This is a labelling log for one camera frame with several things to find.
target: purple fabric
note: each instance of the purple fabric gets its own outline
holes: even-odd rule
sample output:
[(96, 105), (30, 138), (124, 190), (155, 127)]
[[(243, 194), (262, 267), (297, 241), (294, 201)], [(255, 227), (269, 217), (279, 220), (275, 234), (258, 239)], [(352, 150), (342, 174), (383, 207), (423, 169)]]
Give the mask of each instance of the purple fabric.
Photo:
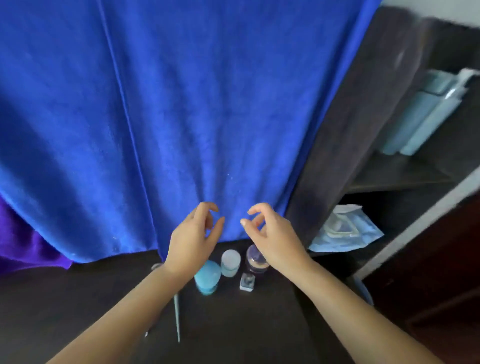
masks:
[(70, 268), (72, 261), (49, 245), (0, 197), (0, 274), (36, 267)]

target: black tabletop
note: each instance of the black tabletop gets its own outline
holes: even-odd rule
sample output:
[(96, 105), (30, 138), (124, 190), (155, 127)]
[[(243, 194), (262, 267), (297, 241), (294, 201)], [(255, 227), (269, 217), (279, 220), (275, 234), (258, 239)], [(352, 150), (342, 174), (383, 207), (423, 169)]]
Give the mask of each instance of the black tabletop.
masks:
[[(242, 257), (248, 241), (219, 244)], [(61, 268), (37, 268), (0, 277), (0, 352), (5, 363), (44, 363), (114, 306), (159, 262), (156, 252), (122, 255)], [(243, 260), (233, 278), (211, 296), (192, 280), (180, 292), (177, 342), (173, 301), (142, 339), (134, 363), (317, 363), (293, 286), (273, 269), (240, 291)]]

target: hand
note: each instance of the hand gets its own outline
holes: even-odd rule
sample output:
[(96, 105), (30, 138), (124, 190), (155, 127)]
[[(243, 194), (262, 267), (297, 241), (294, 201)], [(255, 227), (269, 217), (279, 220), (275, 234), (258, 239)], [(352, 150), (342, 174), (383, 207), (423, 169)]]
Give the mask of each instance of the hand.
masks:
[[(290, 221), (277, 214), (267, 203), (248, 210), (249, 215), (260, 213), (252, 221), (240, 220), (245, 232), (253, 240), (268, 264), (289, 278), (295, 268), (303, 269), (311, 261)], [(259, 226), (265, 221), (261, 231)]]
[[(201, 202), (172, 233), (164, 268), (186, 282), (203, 267), (222, 235), (225, 218), (213, 226), (210, 210), (218, 212), (217, 205)], [(211, 232), (205, 238), (207, 230)]]

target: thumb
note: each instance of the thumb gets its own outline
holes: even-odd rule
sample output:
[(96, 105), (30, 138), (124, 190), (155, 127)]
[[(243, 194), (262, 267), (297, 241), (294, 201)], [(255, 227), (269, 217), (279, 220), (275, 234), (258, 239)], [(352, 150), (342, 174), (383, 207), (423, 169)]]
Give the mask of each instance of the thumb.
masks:
[(250, 220), (243, 218), (242, 220), (240, 220), (240, 224), (243, 226), (245, 232), (255, 244), (259, 243), (264, 238), (260, 234), (258, 228)]
[(212, 231), (210, 232), (210, 235), (206, 239), (207, 244), (209, 245), (215, 245), (218, 243), (218, 240), (220, 239), (220, 236), (222, 236), (223, 233), (223, 225), (225, 224), (225, 217), (220, 218), (215, 226), (213, 227)]

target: blue fabric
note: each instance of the blue fabric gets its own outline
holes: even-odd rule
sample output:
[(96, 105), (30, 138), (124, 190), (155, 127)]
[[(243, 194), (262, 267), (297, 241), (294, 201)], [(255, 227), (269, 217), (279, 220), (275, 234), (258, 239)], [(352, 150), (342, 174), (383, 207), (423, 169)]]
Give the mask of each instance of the blue fabric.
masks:
[(380, 0), (0, 5), (0, 194), (76, 262), (283, 214)]

